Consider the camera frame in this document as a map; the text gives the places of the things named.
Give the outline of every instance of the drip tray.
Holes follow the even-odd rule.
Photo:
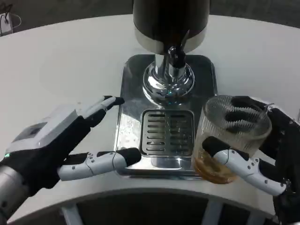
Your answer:
[[[142,159],[121,175],[132,178],[200,179],[191,157],[202,105],[217,94],[214,67],[202,55],[187,55],[195,84],[185,97],[149,99],[143,74],[154,55],[134,55],[125,64],[114,150],[138,148]]]
[[[141,152],[145,156],[190,156],[194,146],[193,113],[146,110],[142,114]]]

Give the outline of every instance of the glass cup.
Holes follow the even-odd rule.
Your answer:
[[[247,152],[250,156],[261,146],[272,130],[271,121],[263,110],[251,107],[235,107],[233,96],[214,96],[202,108],[192,164],[195,171],[204,179],[216,183],[227,184],[236,179],[225,165],[212,158],[203,148],[202,142],[209,136],[229,144],[233,149]],[[244,111],[249,121],[227,121],[226,115],[235,111]]]

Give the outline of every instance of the robotic hand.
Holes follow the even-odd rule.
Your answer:
[[[103,96],[76,110],[64,105],[50,116],[24,129],[0,162],[0,224],[41,188],[53,188],[59,180],[75,180],[137,163],[138,149],[122,149],[69,155],[79,142],[123,98]]]
[[[236,107],[257,107],[268,114],[272,131],[259,148],[275,160],[275,165],[259,158],[250,158],[245,152],[232,149],[215,137],[208,137],[202,143],[218,162],[251,185],[273,195],[276,215],[283,224],[300,221],[300,125],[274,104],[268,104],[250,97],[235,97]],[[250,120],[246,112],[230,112],[228,121]]]

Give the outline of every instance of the chrome faucet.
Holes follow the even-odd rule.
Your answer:
[[[195,76],[183,51],[188,35],[189,30],[181,43],[171,46],[166,54],[155,54],[155,61],[146,68],[143,87],[151,98],[181,97],[193,88]]]

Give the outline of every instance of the white countertop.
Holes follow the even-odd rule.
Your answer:
[[[26,30],[1,37],[0,49],[2,155],[23,128],[47,116],[57,105],[119,96],[124,63],[132,55],[148,53],[135,39],[132,15]],[[212,15],[204,42],[189,54],[203,54],[214,63],[219,94],[260,97],[296,117],[300,108],[299,53],[300,31],[296,28]],[[117,111],[111,109],[75,152],[113,150]],[[191,191],[274,214],[271,196],[242,180],[215,185],[207,181],[126,179],[111,172],[43,189],[10,221],[66,201],[139,188]]]

